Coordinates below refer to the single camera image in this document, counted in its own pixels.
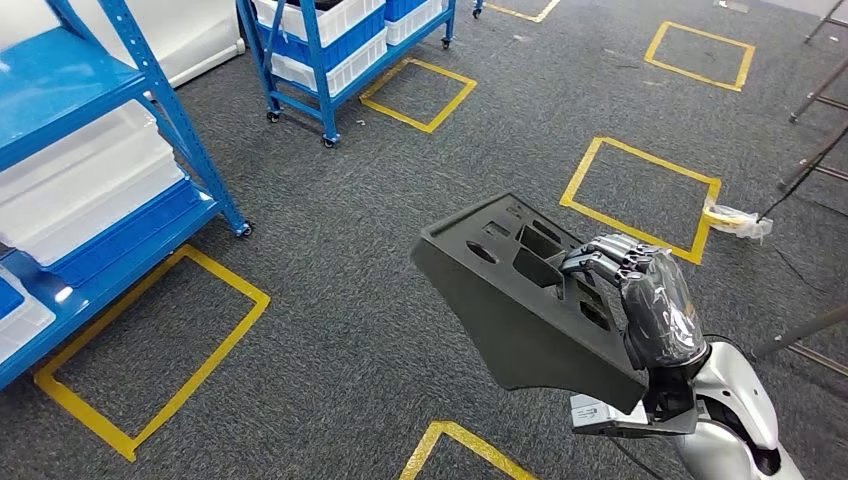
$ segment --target white plastic bag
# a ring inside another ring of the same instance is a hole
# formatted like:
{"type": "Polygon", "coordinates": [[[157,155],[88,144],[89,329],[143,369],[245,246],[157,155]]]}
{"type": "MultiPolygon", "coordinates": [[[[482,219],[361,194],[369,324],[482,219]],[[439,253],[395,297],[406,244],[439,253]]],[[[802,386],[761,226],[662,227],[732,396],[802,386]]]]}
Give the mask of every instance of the white plastic bag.
{"type": "Polygon", "coordinates": [[[770,218],[757,222],[758,217],[757,213],[745,213],[735,208],[716,205],[710,199],[704,202],[704,218],[710,226],[722,232],[733,233],[739,238],[762,239],[771,233],[774,222],[770,218]]]}

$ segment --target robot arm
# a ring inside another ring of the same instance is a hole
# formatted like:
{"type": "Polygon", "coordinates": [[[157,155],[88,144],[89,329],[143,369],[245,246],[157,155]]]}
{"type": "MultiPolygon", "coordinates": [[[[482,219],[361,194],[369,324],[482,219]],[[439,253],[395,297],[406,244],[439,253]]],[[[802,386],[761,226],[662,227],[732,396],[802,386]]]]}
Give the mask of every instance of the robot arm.
{"type": "MultiPolygon", "coordinates": [[[[803,478],[778,441],[774,407],[751,365],[732,345],[710,347],[704,341],[686,282],[667,249],[625,235],[597,237],[566,255],[560,271],[594,272],[620,290],[628,320],[625,346],[634,368],[647,368],[652,380],[671,379],[652,382],[654,394],[674,390],[675,383],[691,388],[697,420],[690,433],[674,436],[674,443],[695,478],[803,478]],[[665,375],[672,371],[683,375],[665,375]]],[[[585,395],[578,397],[572,399],[573,406],[589,401],[585,395]]],[[[655,419],[650,407],[647,418],[655,419]]],[[[584,410],[574,409],[572,415],[575,425],[586,429],[585,418],[580,418],[584,410]]],[[[618,413],[610,416],[633,418],[618,413]]],[[[586,431],[616,435],[642,430],[638,425],[628,428],[626,421],[616,427],[586,431]]]]}
{"type": "Polygon", "coordinates": [[[412,258],[498,384],[580,393],[575,433],[670,436],[697,480],[802,479],[751,365],[704,341],[670,252],[625,235],[581,244],[507,193],[426,227],[412,258]],[[619,290],[623,332],[597,276],[619,290]]]}

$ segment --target black cable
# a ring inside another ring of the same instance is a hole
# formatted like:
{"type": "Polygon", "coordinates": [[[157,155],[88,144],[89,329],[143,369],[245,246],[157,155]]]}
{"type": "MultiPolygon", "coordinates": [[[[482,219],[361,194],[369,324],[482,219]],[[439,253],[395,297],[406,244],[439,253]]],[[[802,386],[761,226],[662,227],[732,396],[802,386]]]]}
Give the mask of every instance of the black cable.
{"type": "Polygon", "coordinates": [[[846,133],[848,133],[848,124],[846,124],[842,128],[842,131],[839,133],[839,135],[837,135],[836,140],[834,140],[828,146],[823,148],[819,153],[815,155],[815,157],[813,157],[813,160],[810,161],[809,164],[807,164],[807,170],[804,171],[804,174],[801,175],[798,181],[792,184],[789,190],[787,190],[786,193],[782,197],[780,197],[780,200],[774,202],[769,208],[765,210],[765,212],[763,212],[762,215],[760,215],[760,218],[757,219],[757,223],[760,223],[764,218],[766,218],[766,215],[768,215],[769,213],[771,213],[772,210],[775,209],[775,207],[783,203],[784,200],[786,200],[793,193],[795,193],[795,190],[798,190],[798,187],[800,187],[801,184],[804,183],[804,180],[806,180],[807,177],[809,177],[814,171],[816,171],[816,167],[818,167],[822,160],[824,160],[824,157],[826,157],[827,154],[830,153],[831,150],[833,150],[836,144],[839,143],[840,140],[842,140],[842,137],[844,137],[846,133]]]}
{"type": "Polygon", "coordinates": [[[636,456],[635,456],[635,455],[633,455],[632,453],[630,453],[630,451],[629,451],[629,450],[627,450],[626,448],[624,448],[624,446],[623,446],[623,445],[621,445],[620,443],[618,443],[618,440],[616,440],[616,439],[614,439],[614,438],[612,438],[612,437],[607,437],[607,438],[609,439],[609,441],[610,441],[610,442],[612,442],[612,444],[613,444],[613,445],[615,445],[615,446],[616,446],[616,448],[618,448],[619,450],[621,450],[621,453],[623,453],[623,454],[624,454],[624,456],[626,456],[627,458],[629,458],[631,462],[635,463],[636,465],[639,465],[639,466],[642,468],[642,470],[644,470],[644,471],[648,472],[648,475],[650,475],[650,476],[654,477],[656,480],[665,480],[665,479],[664,479],[664,478],[663,478],[663,477],[662,477],[659,473],[655,472],[653,469],[651,469],[651,467],[649,467],[649,466],[645,465],[644,463],[642,463],[642,462],[641,462],[638,458],[636,458],[636,456]]]}

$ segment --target robot finger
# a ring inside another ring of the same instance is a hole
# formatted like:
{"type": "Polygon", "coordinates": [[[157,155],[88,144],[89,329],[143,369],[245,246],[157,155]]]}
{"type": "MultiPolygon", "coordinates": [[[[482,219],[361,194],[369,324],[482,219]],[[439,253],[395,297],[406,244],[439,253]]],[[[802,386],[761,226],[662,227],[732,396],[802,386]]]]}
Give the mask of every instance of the robot finger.
{"type": "Polygon", "coordinates": [[[594,272],[616,287],[621,286],[621,278],[626,272],[621,271],[621,265],[601,252],[587,253],[568,258],[560,266],[563,274],[575,272],[594,272]]]}

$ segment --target yellow floor tape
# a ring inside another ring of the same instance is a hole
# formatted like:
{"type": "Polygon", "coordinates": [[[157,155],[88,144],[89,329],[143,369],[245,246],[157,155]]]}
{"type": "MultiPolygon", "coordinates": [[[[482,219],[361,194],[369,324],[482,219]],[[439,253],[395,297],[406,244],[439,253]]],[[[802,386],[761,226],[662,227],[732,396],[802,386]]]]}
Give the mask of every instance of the yellow floor tape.
{"type": "Polygon", "coordinates": [[[745,85],[745,80],[748,78],[748,69],[751,68],[751,60],[754,58],[754,50],[756,47],[753,45],[748,45],[747,43],[737,42],[736,40],[731,40],[729,38],[720,37],[718,35],[714,35],[712,33],[702,32],[701,30],[696,30],[691,27],[687,27],[685,25],[680,25],[674,22],[663,22],[660,25],[659,30],[657,30],[656,35],[654,35],[654,39],[651,41],[651,45],[648,46],[648,51],[645,52],[645,61],[650,63],[651,65],[656,65],[660,68],[664,68],[666,70],[670,70],[675,73],[679,73],[681,75],[687,76],[694,80],[698,80],[699,82],[708,83],[710,85],[715,85],[716,87],[726,88],[728,90],[733,90],[735,92],[742,91],[742,85],[745,85]],[[736,73],[736,82],[735,83],[725,83],[719,82],[716,80],[711,80],[703,75],[699,75],[697,73],[693,73],[687,70],[683,70],[682,68],[675,67],[673,65],[669,65],[667,63],[663,63],[654,58],[654,55],[657,53],[657,48],[660,46],[660,42],[662,42],[665,33],[668,31],[669,27],[674,27],[678,30],[683,30],[689,33],[694,33],[696,35],[700,35],[702,37],[710,38],[713,40],[718,40],[719,42],[729,43],[730,45],[735,45],[737,47],[741,47],[745,49],[745,52],[742,54],[742,63],[739,65],[739,71],[736,73]]]}
{"type": "Polygon", "coordinates": [[[392,118],[400,120],[401,122],[412,125],[413,127],[417,128],[418,130],[421,130],[421,131],[427,132],[427,133],[433,133],[433,131],[439,125],[441,125],[442,122],[444,122],[446,118],[448,118],[448,115],[450,115],[451,112],[456,110],[456,107],[458,107],[459,104],[462,103],[463,100],[465,100],[465,97],[467,97],[468,94],[471,93],[471,90],[474,90],[474,87],[476,87],[476,86],[477,86],[477,82],[475,82],[474,80],[471,80],[470,78],[463,77],[462,75],[460,75],[458,73],[454,73],[454,72],[451,72],[449,70],[445,70],[442,67],[437,67],[436,65],[432,65],[432,64],[429,64],[427,62],[422,62],[421,60],[417,60],[415,58],[404,58],[403,60],[398,62],[397,65],[390,68],[389,71],[387,71],[382,77],[380,77],[370,87],[368,87],[368,89],[365,90],[365,93],[363,93],[362,95],[359,96],[359,100],[362,102],[363,105],[371,107],[374,110],[377,110],[380,113],[386,114],[386,115],[388,115],[392,118]],[[380,105],[379,103],[376,103],[373,100],[371,100],[371,96],[374,95],[374,93],[376,93],[377,90],[381,89],[383,87],[383,85],[386,84],[386,82],[391,80],[392,77],[397,75],[397,73],[400,72],[403,69],[403,67],[409,65],[410,63],[412,63],[414,65],[418,65],[419,67],[426,68],[427,70],[442,74],[442,75],[449,77],[449,78],[452,78],[454,80],[458,80],[458,81],[460,81],[464,84],[463,87],[462,87],[462,90],[460,90],[459,93],[457,93],[456,96],[453,97],[453,99],[447,104],[447,106],[445,106],[445,108],[443,108],[442,111],[439,112],[438,115],[436,115],[435,118],[433,118],[433,120],[431,120],[429,123],[426,123],[426,124],[423,123],[423,122],[419,122],[418,120],[415,120],[414,118],[411,118],[407,115],[404,115],[403,113],[392,110],[389,107],[386,107],[384,105],[380,105]]]}
{"type": "Polygon", "coordinates": [[[494,4],[491,4],[491,3],[488,3],[488,2],[484,3],[483,5],[485,5],[486,8],[491,8],[492,10],[495,10],[497,12],[506,13],[508,15],[512,15],[512,16],[518,17],[518,18],[523,18],[524,20],[530,20],[531,22],[542,23],[542,20],[544,20],[548,16],[548,14],[551,13],[551,10],[553,10],[554,7],[557,6],[559,1],[560,0],[551,0],[551,2],[548,3],[545,6],[545,8],[543,8],[542,11],[539,12],[539,14],[536,15],[535,17],[527,15],[525,13],[516,12],[515,10],[510,10],[508,8],[505,8],[505,7],[494,5],[494,4]]]}
{"type": "Polygon", "coordinates": [[[631,237],[638,238],[639,240],[650,243],[652,245],[659,245],[661,247],[670,248],[672,253],[674,253],[678,257],[688,260],[694,264],[700,265],[701,258],[704,253],[704,247],[707,244],[707,235],[709,235],[710,232],[709,218],[704,215],[703,210],[701,211],[701,217],[698,221],[698,227],[695,230],[695,237],[692,241],[692,246],[689,247],[689,249],[687,250],[672,245],[666,242],[665,240],[657,238],[647,232],[643,232],[638,228],[626,225],[608,215],[593,210],[587,207],[586,205],[578,203],[574,200],[574,195],[577,193],[577,189],[580,188],[580,184],[583,182],[583,178],[586,176],[586,172],[589,171],[589,165],[592,164],[592,160],[595,159],[595,155],[598,153],[598,150],[603,144],[608,144],[613,147],[619,148],[643,160],[647,160],[648,162],[651,162],[654,165],[667,168],[673,172],[687,176],[699,182],[706,183],[707,199],[710,199],[715,202],[716,198],[718,198],[718,192],[721,189],[721,180],[719,180],[718,178],[707,177],[706,175],[701,175],[700,173],[693,172],[692,170],[688,170],[679,165],[675,165],[667,160],[655,157],[654,155],[651,155],[648,152],[643,152],[642,150],[631,147],[630,145],[619,142],[618,140],[615,140],[613,138],[595,137],[592,140],[592,143],[589,145],[589,148],[586,150],[586,153],[583,155],[583,159],[580,160],[580,164],[577,165],[577,170],[574,172],[574,176],[571,177],[571,180],[568,182],[568,186],[566,187],[565,192],[563,192],[562,198],[560,198],[560,205],[574,209],[582,213],[583,215],[586,215],[587,217],[594,218],[595,220],[605,223],[615,228],[616,230],[630,235],[631,237]]]}
{"type": "Polygon", "coordinates": [[[418,442],[418,446],[415,447],[415,451],[412,452],[412,456],[409,457],[409,461],[406,462],[406,467],[404,467],[403,472],[401,472],[399,480],[415,479],[424,467],[424,463],[427,462],[427,458],[430,457],[430,454],[433,452],[433,448],[436,446],[436,442],[439,441],[439,437],[441,437],[443,433],[461,443],[477,455],[480,455],[487,462],[497,467],[498,470],[516,480],[535,480],[536,478],[523,468],[519,467],[518,464],[507,458],[506,455],[499,452],[495,447],[489,445],[485,440],[460,427],[456,423],[435,421],[430,423],[430,426],[427,427],[427,431],[424,432],[424,436],[421,437],[421,441],[418,442]]]}
{"type": "Polygon", "coordinates": [[[87,330],[79,337],[74,339],[64,350],[59,352],[47,364],[35,373],[35,383],[47,395],[61,405],[65,410],[79,420],[89,430],[97,434],[112,448],[117,450],[127,460],[135,461],[135,449],[147,440],[159,427],[165,424],[169,418],[177,413],[177,410],[183,406],[192,393],[203,383],[204,380],[215,370],[215,367],[221,363],[221,360],[227,356],[235,344],[244,336],[251,326],[256,322],[256,319],[262,315],[265,308],[268,307],[271,298],[260,291],[258,288],[249,284],[238,275],[227,270],[223,265],[207,257],[203,253],[196,250],[190,245],[183,245],[175,251],[170,257],[165,259],[159,266],[151,271],[143,280],[133,287],[126,295],[118,302],[109,307],[103,315],[97,319],[87,330]],[[59,383],[53,374],[65,362],[73,357],[82,349],[88,342],[91,341],[97,334],[103,331],[118,315],[127,309],[142,293],[161,278],[168,270],[177,264],[182,258],[189,258],[199,264],[201,267],[208,270],[210,273],[220,278],[239,292],[243,293],[255,302],[253,308],[248,312],[236,327],[227,335],[227,338],[212,352],[212,355],[197,369],[196,372],[188,379],[188,381],[180,387],[177,393],[168,400],[168,403],[162,408],[156,416],[142,429],[141,433],[135,438],[130,437],[106,417],[100,414],[97,410],[88,405],[68,387],[59,383]]]}

